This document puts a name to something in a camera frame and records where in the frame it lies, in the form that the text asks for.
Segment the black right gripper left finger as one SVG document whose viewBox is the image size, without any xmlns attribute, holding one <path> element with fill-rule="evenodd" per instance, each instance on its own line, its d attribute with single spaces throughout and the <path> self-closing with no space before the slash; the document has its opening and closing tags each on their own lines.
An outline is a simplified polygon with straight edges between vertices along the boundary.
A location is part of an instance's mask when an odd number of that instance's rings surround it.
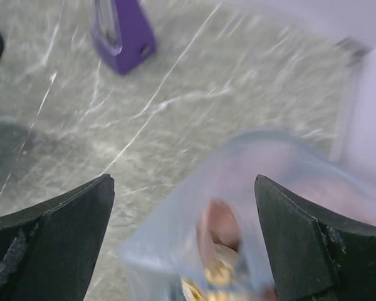
<svg viewBox="0 0 376 301">
<path fill-rule="evenodd" d="M 115 198 L 109 174 L 0 216 L 0 300 L 83 300 Z"/>
</svg>

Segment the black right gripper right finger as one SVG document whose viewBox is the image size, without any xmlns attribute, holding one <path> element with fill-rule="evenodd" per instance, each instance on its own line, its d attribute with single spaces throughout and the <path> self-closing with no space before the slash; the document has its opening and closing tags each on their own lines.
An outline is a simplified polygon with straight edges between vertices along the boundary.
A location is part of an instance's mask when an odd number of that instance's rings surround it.
<svg viewBox="0 0 376 301">
<path fill-rule="evenodd" d="M 376 226 L 266 176 L 257 176 L 254 193 L 280 300 L 376 300 Z"/>
</svg>

